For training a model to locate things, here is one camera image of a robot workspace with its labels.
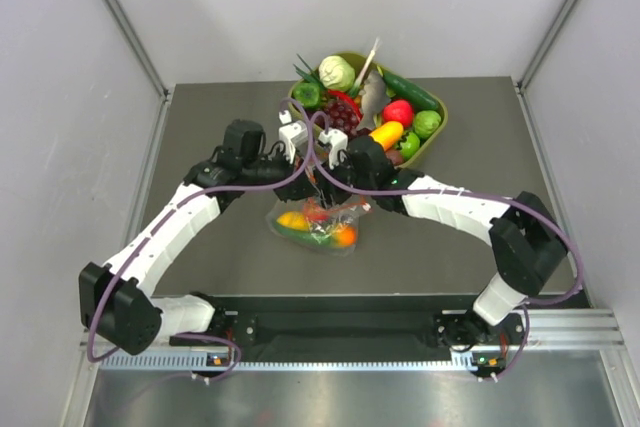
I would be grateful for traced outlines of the red fake tomato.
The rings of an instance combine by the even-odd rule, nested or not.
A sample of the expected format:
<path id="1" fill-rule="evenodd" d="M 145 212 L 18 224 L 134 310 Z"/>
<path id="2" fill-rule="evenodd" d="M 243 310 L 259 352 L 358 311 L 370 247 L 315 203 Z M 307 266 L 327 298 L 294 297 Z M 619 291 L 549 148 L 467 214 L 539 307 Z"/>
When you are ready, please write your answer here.
<path id="1" fill-rule="evenodd" d="M 326 209 L 311 201 L 305 204 L 303 212 L 309 222 L 324 222 L 330 217 Z"/>

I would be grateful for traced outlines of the clear zip top bag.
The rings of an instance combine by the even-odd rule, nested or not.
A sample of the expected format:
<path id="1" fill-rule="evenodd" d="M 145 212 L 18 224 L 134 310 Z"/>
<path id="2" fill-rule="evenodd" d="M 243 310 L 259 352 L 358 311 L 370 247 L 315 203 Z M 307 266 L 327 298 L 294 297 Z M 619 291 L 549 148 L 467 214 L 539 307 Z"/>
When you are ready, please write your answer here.
<path id="1" fill-rule="evenodd" d="M 318 205 L 321 205 L 319 202 L 319 199 L 316 197 L 309 198 L 304 201 L 289 201 L 289 202 L 277 201 L 274 207 L 265 217 L 267 226 L 276 236 L 281 237 L 276 233 L 274 228 L 274 225 L 277 223 L 278 217 L 283 213 L 289 212 L 289 211 L 297 211 L 297 212 L 302 212 L 304 214 L 303 212 L 304 206 L 309 201 L 316 203 Z M 357 229 L 358 238 L 359 238 L 359 219 L 362 216 L 369 214 L 371 212 L 372 206 L 363 197 L 359 196 L 359 197 L 351 198 L 343 205 L 340 205 L 337 207 L 327 207 L 327 208 L 323 207 L 323 208 L 328 211 L 328 213 L 330 214 L 330 217 L 324 222 L 308 221 L 309 222 L 308 231 L 315 234 L 330 235 L 331 230 L 336 225 L 340 223 L 344 223 L 344 224 L 349 224 L 355 227 Z M 289 239 L 287 240 L 292 243 L 295 243 L 296 245 L 306 247 L 310 250 L 314 250 L 320 253 L 340 255 L 340 256 L 346 256 L 352 253 L 355 250 L 355 247 L 357 244 L 356 242 L 354 246 L 350 248 L 344 248 L 344 249 L 337 249 L 332 247 L 318 248 L 318 247 L 308 247 L 305 245 L 301 245 L 297 242 L 291 241 Z"/>

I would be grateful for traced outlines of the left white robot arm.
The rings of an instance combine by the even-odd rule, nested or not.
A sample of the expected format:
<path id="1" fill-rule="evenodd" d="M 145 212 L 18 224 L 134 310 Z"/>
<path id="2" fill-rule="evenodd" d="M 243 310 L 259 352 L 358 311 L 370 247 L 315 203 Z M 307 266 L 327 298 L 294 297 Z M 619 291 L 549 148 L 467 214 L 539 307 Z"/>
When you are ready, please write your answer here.
<path id="1" fill-rule="evenodd" d="M 261 124 L 234 120 L 221 145 L 193 165 L 161 212 L 104 264 L 89 263 L 79 275 L 80 315 L 88 330 L 87 356 L 100 361 L 95 341 L 137 355 L 158 339 L 195 334 L 216 343 L 227 321 L 204 294 L 153 296 L 185 247 L 231 203 L 247 192 L 273 191 L 298 199 L 313 151 L 311 120 L 282 115 L 278 139 L 265 149 Z"/>

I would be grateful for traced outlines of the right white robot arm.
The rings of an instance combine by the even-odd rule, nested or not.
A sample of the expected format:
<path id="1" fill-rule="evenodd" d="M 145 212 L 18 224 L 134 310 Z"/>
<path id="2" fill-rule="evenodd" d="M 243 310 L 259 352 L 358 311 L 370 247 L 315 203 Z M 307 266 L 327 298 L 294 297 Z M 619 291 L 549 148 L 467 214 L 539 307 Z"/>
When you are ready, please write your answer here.
<path id="1" fill-rule="evenodd" d="M 394 166 L 369 136 L 348 141 L 330 129 L 320 134 L 319 143 L 328 150 L 328 162 L 319 170 L 334 189 L 332 200 L 368 196 L 385 211 L 437 222 L 491 248 L 497 272 L 462 319 L 443 329 L 449 346 L 492 341 L 502 332 L 503 320 L 533 300 L 573 250 L 545 204 L 530 192 L 510 198 L 449 186 Z"/>

